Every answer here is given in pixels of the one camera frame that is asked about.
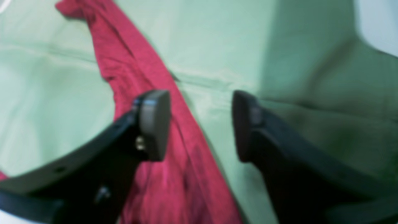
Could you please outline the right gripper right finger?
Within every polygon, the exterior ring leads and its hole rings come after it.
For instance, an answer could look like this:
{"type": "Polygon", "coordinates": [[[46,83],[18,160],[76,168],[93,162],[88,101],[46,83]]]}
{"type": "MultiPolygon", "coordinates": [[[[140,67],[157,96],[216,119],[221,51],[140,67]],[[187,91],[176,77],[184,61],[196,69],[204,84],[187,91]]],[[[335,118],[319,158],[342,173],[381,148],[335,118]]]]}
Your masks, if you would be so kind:
{"type": "Polygon", "coordinates": [[[261,173],[280,224],[396,224],[397,185],[318,150],[254,95],[233,92],[238,157],[261,173]]]}

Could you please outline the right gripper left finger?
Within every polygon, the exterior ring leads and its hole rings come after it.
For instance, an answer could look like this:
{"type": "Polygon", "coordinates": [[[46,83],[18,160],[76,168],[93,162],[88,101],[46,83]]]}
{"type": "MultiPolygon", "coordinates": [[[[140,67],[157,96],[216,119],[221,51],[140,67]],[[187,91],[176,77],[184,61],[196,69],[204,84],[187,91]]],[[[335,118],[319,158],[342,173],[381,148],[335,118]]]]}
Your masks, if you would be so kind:
{"type": "Polygon", "coordinates": [[[2,224],[115,224],[138,166],[163,161],[171,99],[148,91],[94,139],[70,154],[1,181],[2,224]]]}

